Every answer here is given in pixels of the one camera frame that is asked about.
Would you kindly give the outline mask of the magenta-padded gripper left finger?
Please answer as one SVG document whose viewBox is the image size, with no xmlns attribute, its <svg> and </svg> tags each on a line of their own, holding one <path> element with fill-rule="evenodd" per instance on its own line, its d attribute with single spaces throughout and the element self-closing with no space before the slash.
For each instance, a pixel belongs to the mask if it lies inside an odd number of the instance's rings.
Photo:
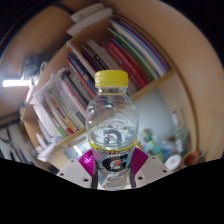
<svg viewBox="0 0 224 224">
<path fill-rule="evenodd" d="M 70 159 L 58 172 L 58 176 L 84 188 L 98 187 L 98 172 L 92 151 L 88 150 L 78 159 Z"/>
</svg>

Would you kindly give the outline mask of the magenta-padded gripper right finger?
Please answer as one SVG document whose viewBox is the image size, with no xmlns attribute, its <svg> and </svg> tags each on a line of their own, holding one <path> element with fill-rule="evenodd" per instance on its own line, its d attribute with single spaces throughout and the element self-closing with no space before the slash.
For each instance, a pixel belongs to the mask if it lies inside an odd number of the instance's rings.
<svg viewBox="0 0 224 224">
<path fill-rule="evenodd" d="M 169 174 L 169 170 L 156 156 L 148 156 L 138 148 L 134 150 L 130 168 L 132 189 L 144 187 Z"/>
</svg>

